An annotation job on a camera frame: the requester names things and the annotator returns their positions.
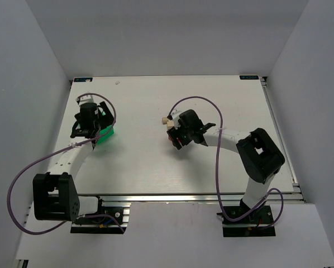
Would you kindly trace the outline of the green plastic tray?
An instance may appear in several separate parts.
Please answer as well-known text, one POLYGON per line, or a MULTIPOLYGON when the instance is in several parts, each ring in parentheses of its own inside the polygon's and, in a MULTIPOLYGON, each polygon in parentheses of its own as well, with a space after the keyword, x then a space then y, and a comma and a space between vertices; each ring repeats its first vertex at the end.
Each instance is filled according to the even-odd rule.
POLYGON ((112 126, 107 126, 105 129, 100 131, 100 138, 97 144, 102 144, 106 142, 114 134, 114 128, 112 126))

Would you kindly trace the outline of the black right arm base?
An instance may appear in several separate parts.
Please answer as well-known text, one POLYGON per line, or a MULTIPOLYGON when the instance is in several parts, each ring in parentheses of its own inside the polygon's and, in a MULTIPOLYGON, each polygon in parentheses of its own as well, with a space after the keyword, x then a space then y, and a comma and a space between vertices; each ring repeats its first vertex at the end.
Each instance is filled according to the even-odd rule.
POLYGON ((227 238, 241 237, 275 237, 274 218, 269 205, 265 205, 238 222, 228 221, 222 212, 217 213, 222 218, 223 236, 227 238))

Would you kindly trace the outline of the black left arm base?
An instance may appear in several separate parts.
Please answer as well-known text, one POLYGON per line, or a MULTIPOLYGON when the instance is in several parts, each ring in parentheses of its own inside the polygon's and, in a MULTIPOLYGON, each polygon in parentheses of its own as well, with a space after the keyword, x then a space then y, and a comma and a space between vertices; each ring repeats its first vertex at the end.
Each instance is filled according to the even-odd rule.
POLYGON ((130 204, 99 198, 97 211, 71 224, 71 234, 122 235, 128 225, 130 204))

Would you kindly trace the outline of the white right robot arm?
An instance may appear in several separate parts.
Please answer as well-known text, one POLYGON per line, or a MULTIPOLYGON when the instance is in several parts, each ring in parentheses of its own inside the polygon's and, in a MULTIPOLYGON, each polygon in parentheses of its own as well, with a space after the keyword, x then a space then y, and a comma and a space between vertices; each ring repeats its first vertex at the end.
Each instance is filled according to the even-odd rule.
POLYGON ((285 163, 277 145, 262 129, 240 132, 217 127, 215 123, 204 124, 196 112, 173 111, 168 116, 173 127, 167 133, 173 146, 180 150, 191 142, 207 147, 216 147, 239 154, 249 176, 240 205, 251 209, 266 196, 270 183, 285 163))

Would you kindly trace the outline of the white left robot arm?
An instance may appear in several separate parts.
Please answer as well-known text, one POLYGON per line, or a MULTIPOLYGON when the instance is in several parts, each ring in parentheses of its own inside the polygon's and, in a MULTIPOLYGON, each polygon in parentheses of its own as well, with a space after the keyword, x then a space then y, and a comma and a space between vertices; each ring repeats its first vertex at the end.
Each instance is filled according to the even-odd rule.
POLYGON ((46 173, 33 179, 34 214, 38 220, 74 222, 81 215, 99 210, 99 198, 80 197, 74 179, 93 152, 96 137, 112 125, 114 117, 105 102, 87 102, 79 107, 70 135, 70 150, 63 152, 46 173))

